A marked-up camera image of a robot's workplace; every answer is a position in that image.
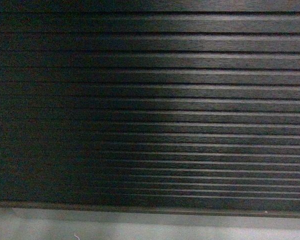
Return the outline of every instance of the concrete floor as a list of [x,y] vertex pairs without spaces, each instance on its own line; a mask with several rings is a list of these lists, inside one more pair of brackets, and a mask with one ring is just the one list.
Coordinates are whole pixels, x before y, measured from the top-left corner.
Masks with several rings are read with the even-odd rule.
[[300,219],[0,208],[0,240],[300,240]]

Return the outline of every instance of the horizontal stripe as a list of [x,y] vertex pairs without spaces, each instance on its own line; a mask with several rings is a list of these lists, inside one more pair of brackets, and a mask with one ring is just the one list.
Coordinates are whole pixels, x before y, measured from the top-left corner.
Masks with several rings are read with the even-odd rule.
[[0,13],[0,32],[300,33],[300,15]]
[[300,70],[300,54],[0,52],[0,67]]
[[0,51],[300,52],[300,36],[1,33]]
[[0,82],[300,85],[300,71],[0,67]]
[[240,4],[235,1],[224,0],[156,0],[154,2],[137,1],[116,1],[99,0],[90,2],[83,0],[80,4],[71,0],[67,5],[57,2],[42,2],[32,4],[25,2],[22,6],[18,1],[12,0],[9,3],[0,2],[0,12],[24,13],[24,12],[300,12],[300,0],[250,1],[241,0]]

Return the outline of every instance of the horizontal groove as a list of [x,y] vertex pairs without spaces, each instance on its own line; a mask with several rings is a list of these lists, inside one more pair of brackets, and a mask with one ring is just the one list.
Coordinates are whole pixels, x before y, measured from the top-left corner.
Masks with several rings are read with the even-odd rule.
[[[46,111],[50,107],[23,107],[20,108],[20,112],[23,110],[40,110],[44,108]],[[75,109],[71,107],[64,107],[60,109]],[[200,115],[200,116],[267,116],[267,117],[300,117],[300,113],[288,113],[288,112],[236,112],[236,111],[200,111],[200,110],[117,110],[117,109],[107,109],[107,110],[99,110],[99,113],[113,113],[113,114],[164,114],[164,115]]]
[[281,162],[235,162],[235,161],[180,161],[180,160],[123,160],[123,159],[100,159],[106,162],[119,163],[167,163],[167,164],[198,164],[198,165],[258,165],[258,166],[300,166],[300,163]]
[[218,184],[218,183],[182,183],[182,182],[149,182],[149,181],[105,181],[105,183],[117,184],[145,184],[145,185],[176,185],[176,186],[210,186],[210,187],[261,187],[261,188],[287,188],[294,189],[300,188],[300,185],[265,185],[265,184]]
[[132,187],[107,187],[100,186],[95,189],[107,189],[111,190],[144,190],[144,191],[167,191],[167,192],[196,192],[196,193],[238,193],[238,194],[286,194],[286,195],[300,195],[300,192],[288,192],[288,191],[238,191],[238,190],[208,190],[208,189],[166,189],[166,188],[132,188]]
[[[23,120],[17,120],[12,121],[10,123],[16,123],[18,125],[24,124],[24,123],[35,123],[33,122],[35,119],[28,119],[27,121]],[[201,123],[201,122],[133,122],[133,121],[127,121],[127,122],[119,122],[119,121],[94,121],[94,120],[79,120],[75,121],[73,123],[77,124],[83,122],[85,124],[87,123],[93,123],[93,124],[125,124],[125,125],[135,125],[135,126],[189,126],[189,127],[240,127],[240,128],[287,128],[287,129],[300,129],[300,124],[255,124],[255,123],[217,123],[217,122],[210,122],[210,123]]]
[[[300,51],[242,51],[242,50],[233,50],[233,51],[227,51],[227,50],[216,50],[216,51],[209,51],[209,50],[44,50],[44,49],[29,49],[29,50],[0,50],[0,54],[30,54],[30,53],[37,53],[37,54],[100,54],[100,55],[144,55],[144,54],[171,54],[171,55],[178,55],[178,54],[207,54],[207,55],[285,55],[285,56],[300,56]],[[234,68],[225,68],[225,70],[233,70]]]
[[265,174],[300,174],[300,171],[276,170],[230,170],[230,169],[189,169],[189,168],[156,168],[156,167],[102,167],[104,170],[147,170],[147,171],[174,171],[174,172],[200,172],[200,173],[265,173]]
[[231,177],[231,176],[176,176],[176,175],[136,175],[136,174],[125,174],[123,176],[126,177],[140,177],[142,176],[143,178],[164,178],[164,179],[210,179],[210,180],[254,180],[254,181],[259,181],[259,180],[271,180],[271,181],[288,181],[288,182],[293,182],[293,181],[299,181],[300,178],[288,178],[288,177]]
[[[89,131],[77,131],[73,130],[75,133],[90,133]],[[115,134],[118,136],[163,136],[163,137],[201,137],[201,138],[257,138],[257,139],[300,139],[300,135],[257,135],[257,134],[213,134],[213,133],[146,133],[146,132],[117,132],[117,131],[95,131],[95,134]]]
[[218,84],[0,83],[0,96],[300,100],[300,86]]
[[300,201],[300,198],[284,197],[250,197],[250,196],[197,196],[197,195],[176,195],[176,194],[121,194],[121,193],[96,193],[102,195],[120,195],[120,196],[147,196],[147,197],[173,197],[173,198],[198,198],[198,199],[251,199],[251,200],[289,200]]
[[57,16],[67,17],[69,14],[78,17],[108,17],[108,18],[131,18],[131,17],[169,17],[178,18],[184,16],[191,17],[225,17],[225,18],[269,18],[281,19],[284,18],[300,18],[300,11],[54,11],[54,12],[39,12],[39,11],[0,11],[0,14],[9,14],[11,16],[26,16],[28,14],[34,16]]
[[96,141],[96,143],[108,143],[109,145],[147,145],[147,146],[193,146],[193,147],[226,147],[226,148],[269,148],[269,149],[300,149],[300,145],[257,145],[257,144],[213,144],[213,143],[174,143],[174,142],[121,142],[121,141]]
[[37,87],[49,87],[49,88],[64,88],[67,85],[69,86],[87,86],[91,88],[121,88],[121,89],[147,89],[151,88],[161,88],[161,89],[208,89],[208,90],[286,90],[286,91],[300,91],[300,86],[255,86],[255,85],[244,85],[244,86],[233,86],[231,84],[219,85],[219,84],[174,84],[174,85],[165,85],[165,84],[100,84],[100,83],[60,83],[60,84],[51,84],[51,83],[41,83],[33,86],[32,83],[22,84],[22,83],[0,83],[0,87],[25,87],[30,85],[29,88]]
[[300,69],[300,54],[0,52],[0,67]]
[[212,75],[287,75],[300,76],[300,69],[254,69],[254,68],[213,68],[213,67],[117,67],[117,66],[0,66],[0,70],[44,70],[44,71],[61,71],[61,70],[91,70],[103,73],[150,73],[150,74],[212,74]]
[[232,156],[232,157],[278,157],[278,158],[300,158],[298,154],[260,154],[260,153],[219,153],[219,152],[168,152],[168,151],[117,151],[101,150],[100,153],[115,154],[145,154],[145,155],[188,155],[188,156]]
[[267,17],[277,17],[277,16],[287,16],[287,17],[300,17],[300,10],[299,11],[283,11],[283,10],[267,10],[267,11],[244,11],[244,10],[233,10],[233,11],[225,11],[225,10],[218,10],[218,11],[196,11],[196,10],[174,10],[174,11],[149,11],[149,10],[109,10],[109,11],[77,11],[77,10],[67,10],[67,11],[0,11],[0,14],[9,14],[13,16],[24,16],[26,14],[32,15],[58,15],[58,16],[67,16],[69,14],[77,15],[79,17],[84,16],[106,16],[112,17],[113,15],[116,16],[174,16],[174,15],[184,15],[184,16],[192,16],[192,15],[202,15],[202,16],[267,16]]
[[300,113],[300,100],[11,95],[0,96],[0,108]]

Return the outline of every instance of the grooved panel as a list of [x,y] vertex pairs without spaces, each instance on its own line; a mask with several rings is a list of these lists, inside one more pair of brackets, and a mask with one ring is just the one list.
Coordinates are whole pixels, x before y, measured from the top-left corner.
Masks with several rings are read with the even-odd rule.
[[2,202],[300,212],[300,0],[0,2]]

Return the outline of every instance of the ridged surface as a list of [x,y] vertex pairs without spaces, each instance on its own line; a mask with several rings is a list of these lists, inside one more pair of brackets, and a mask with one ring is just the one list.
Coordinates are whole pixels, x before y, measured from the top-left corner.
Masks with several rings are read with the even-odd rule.
[[114,2],[0,3],[0,201],[300,211],[300,0]]

